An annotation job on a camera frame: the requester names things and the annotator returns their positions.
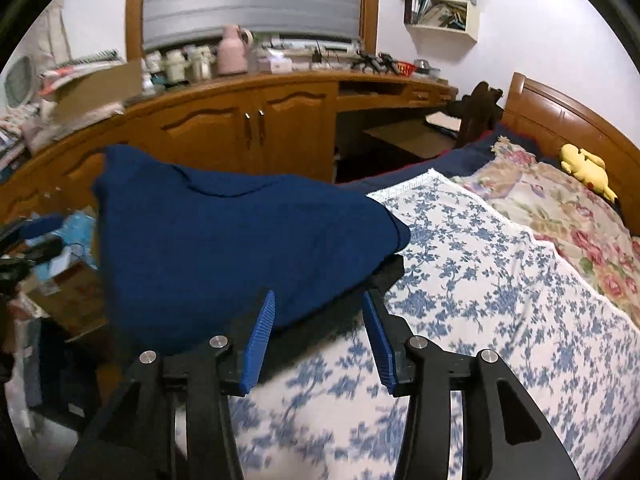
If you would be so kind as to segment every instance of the tissue box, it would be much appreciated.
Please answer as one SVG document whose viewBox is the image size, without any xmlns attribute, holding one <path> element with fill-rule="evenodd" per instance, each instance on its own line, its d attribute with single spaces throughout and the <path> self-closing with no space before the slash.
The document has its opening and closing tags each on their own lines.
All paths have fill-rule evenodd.
<svg viewBox="0 0 640 480">
<path fill-rule="evenodd" d="M 292 72 L 293 63 L 289 57 L 265 57 L 258 60 L 258 70 L 271 74 L 287 74 Z"/>
</svg>

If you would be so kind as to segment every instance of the floral blanket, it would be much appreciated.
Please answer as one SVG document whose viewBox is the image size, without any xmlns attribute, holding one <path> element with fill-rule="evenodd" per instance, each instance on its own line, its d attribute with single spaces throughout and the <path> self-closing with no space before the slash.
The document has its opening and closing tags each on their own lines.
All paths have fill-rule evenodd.
<svg viewBox="0 0 640 480">
<path fill-rule="evenodd" d="M 596 479 L 640 415 L 640 332 L 552 244 L 433 170 L 371 196 L 412 232 L 389 310 L 443 349 L 495 349 L 581 478 Z M 408 399 L 380 385 L 360 321 L 230 406 L 247 480 L 394 476 Z M 462 474 L 462 434 L 455 395 L 450 478 Z M 181 413 L 183 452 L 185 437 Z"/>
<path fill-rule="evenodd" d="M 495 159 L 475 174 L 452 180 L 496 211 L 531 227 L 548 240 L 598 292 L 640 326 L 640 238 L 574 177 L 536 162 L 533 155 L 500 137 Z"/>
</svg>

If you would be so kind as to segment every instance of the thermos handle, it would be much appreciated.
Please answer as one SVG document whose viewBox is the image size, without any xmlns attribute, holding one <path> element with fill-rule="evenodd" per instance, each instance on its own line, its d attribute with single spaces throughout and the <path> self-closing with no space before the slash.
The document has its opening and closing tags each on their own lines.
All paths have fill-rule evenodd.
<svg viewBox="0 0 640 480">
<path fill-rule="evenodd" d="M 246 41 L 244 41 L 244 40 L 242 40 L 242 41 L 244 42 L 244 52 L 248 53 L 249 49 L 251 49 L 251 47 L 254 46 L 254 37 L 245 28 L 240 28 L 241 39 L 242 39 L 242 34 L 246 35 Z"/>
</svg>

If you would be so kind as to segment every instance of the pink rose pattern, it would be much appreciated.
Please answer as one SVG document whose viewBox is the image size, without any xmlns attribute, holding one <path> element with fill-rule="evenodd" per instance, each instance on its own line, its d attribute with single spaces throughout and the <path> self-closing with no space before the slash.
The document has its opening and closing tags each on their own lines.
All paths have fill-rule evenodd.
<svg viewBox="0 0 640 480">
<path fill-rule="evenodd" d="M 640 326 L 640 238 L 631 238 L 606 202 L 573 177 L 537 164 L 533 155 L 503 137 L 493 151 L 493 162 L 462 179 L 465 187 L 533 228 L 537 240 L 552 242 L 561 257 Z M 505 161 L 518 171 L 505 171 Z M 479 180 L 484 186 L 474 185 Z M 509 192 L 500 194 L 498 188 Z M 512 190 L 520 194 L 511 197 Z M 530 196 L 524 206 L 523 192 Z"/>
</svg>

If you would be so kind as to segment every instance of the red basket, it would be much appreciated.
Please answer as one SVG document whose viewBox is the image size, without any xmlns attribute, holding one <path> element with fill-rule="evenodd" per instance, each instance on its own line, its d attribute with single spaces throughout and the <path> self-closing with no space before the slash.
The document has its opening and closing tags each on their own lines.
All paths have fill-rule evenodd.
<svg viewBox="0 0 640 480">
<path fill-rule="evenodd" d="M 409 77 L 415 72 L 415 69 L 418 68 L 413 63 L 408 63 L 406 61 L 396 61 L 396 66 L 398 67 L 398 71 L 404 77 Z"/>
</svg>

